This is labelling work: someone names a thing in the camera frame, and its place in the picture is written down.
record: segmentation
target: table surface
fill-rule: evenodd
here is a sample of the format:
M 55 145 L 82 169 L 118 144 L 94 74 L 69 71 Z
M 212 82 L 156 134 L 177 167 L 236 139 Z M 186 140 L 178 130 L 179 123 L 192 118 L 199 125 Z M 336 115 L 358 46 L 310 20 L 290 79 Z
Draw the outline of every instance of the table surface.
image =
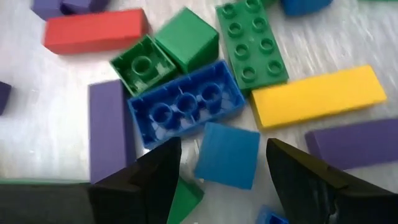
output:
M 214 6 L 224 2 L 227 0 L 113 0 L 109 9 L 142 7 L 157 30 L 185 5 L 216 27 Z M 87 180 L 87 85 L 118 78 L 108 60 L 119 52 L 67 57 L 51 53 L 41 44 L 45 22 L 29 5 L 30 0 L 0 1 L 0 81 L 14 87 L 6 113 L 0 117 L 0 177 Z M 252 190 L 205 182 L 203 201 L 184 223 L 254 223 L 262 204 L 283 212 L 266 162 L 267 138 L 279 138 L 307 150 L 303 135 L 308 130 L 396 116 L 397 11 L 398 2 L 334 0 L 322 12 L 289 18 L 278 4 L 272 6 L 268 10 L 270 24 L 290 80 L 368 63 L 377 73 L 388 102 L 262 132 Z M 257 130 L 249 106 L 227 123 Z M 200 144 L 202 135 L 184 141 L 193 139 Z M 398 192 L 397 167 L 398 163 L 393 163 L 348 172 Z

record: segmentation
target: blue foam block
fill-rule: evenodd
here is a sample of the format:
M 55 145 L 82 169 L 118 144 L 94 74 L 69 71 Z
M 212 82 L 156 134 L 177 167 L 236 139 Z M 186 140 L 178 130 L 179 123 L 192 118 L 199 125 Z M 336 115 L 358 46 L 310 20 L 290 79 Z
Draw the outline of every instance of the blue foam block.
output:
M 332 1 L 333 0 L 281 0 L 281 3 L 286 15 L 303 16 L 327 7 Z
M 245 104 L 224 60 L 129 100 L 144 147 L 194 132 L 207 121 L 227 118 Z
M 260 134 L 206 123 L 195 177 L 240 189 L 251 189 Z
M 257 217 L 256 224 L 288 224 L 286 218 L 282 218 L 275 214 L 267 206 L 263 205 Z

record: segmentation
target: green plastic brick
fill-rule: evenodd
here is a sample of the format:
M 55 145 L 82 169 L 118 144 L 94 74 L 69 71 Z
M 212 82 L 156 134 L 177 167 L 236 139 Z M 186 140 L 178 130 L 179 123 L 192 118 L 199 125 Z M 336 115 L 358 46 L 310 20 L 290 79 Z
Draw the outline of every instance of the green plastic brick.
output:
M 217 30 L 186 7 L 155 35 L 164 50 L 183 73 L 190 73 L 218 58 Z
M 289 78 L 278 45 L 259 0 L 216 7 L 225 47 L 242 93 Z
M 187 183 L 180 177 L 175 189 L 167 224 L 180 224 L 199 204 L 203 194 L 203 191 L 196 184 Z
M 113 59 L 111 65 L 132 96 L 168 82 L 177 74 L 174 63 L 148 35 Z

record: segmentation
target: plastic brick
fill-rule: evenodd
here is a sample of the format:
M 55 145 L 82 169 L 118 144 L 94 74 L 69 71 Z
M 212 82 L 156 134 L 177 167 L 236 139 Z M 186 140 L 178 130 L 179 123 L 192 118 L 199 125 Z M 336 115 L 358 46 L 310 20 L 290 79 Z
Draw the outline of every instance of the plastic brick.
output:
M 259 143 L 259 133 L 206 123 L 195 177 L 251 189 Z
M 333 0 L 281 0 L 281 3 L 286 15 L 303 16 L 327 7 L 332 1 Z
M 90 85 L 90 182 L 136 160 L 127 93 L 120 80 Z
M 199 204 L 203 195 L 204 192 L 196 184 L 189 184 L 180 177 L 167 224 L 180 224 Z
M 190 134 L 207 121 L 232 116 L 244 103 L 223 60 L 129 100 L 149 149 L 173 136 Z
M 142 9 L 52 18 L 44 46 L 56 54 L 126 49 L 148 33 Z
M 7 83 L 0 82 L 0 115 L 2 115 L 4 110 L 6 109 L 10 92 L 11 86 Z
M 156 43 L 183 73 L 218 58 L 218 32 L 186 7 L 155 34 Z
M 229 61 L 244 95 L 287 81 L 284 61 L 259 0 L 227 3 L 216 7 L 216 13 Z
M 398 160 L 397 136 L 398 119 L 382 119 L 310 131 L 305 140 L 313 156 L 345 170 Z
M 254 90 L 252 96 L 259 128 L 360 109 L 387 99 L 369 65 Z
M 257 217 L 256 224 L 288 224 L 286 218 L 278 216 L 267 206 L 263 205 Z
M 177 74 L 173 62 L 148 35 L 113 59 L 111 65 L 132 96 L 163 84 Z

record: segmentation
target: black object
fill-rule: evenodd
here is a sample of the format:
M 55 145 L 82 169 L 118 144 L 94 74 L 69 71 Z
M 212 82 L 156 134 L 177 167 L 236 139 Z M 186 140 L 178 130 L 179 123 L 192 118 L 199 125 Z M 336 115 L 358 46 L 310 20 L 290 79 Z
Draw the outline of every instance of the black object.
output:
M 268 139 L 267 161 L 290 224 L 398 223 L 397 194 L 278 139 Z
M 93 184 L 0 184 L 0 224 L 163 224 L 178 182 L 181 139 Z

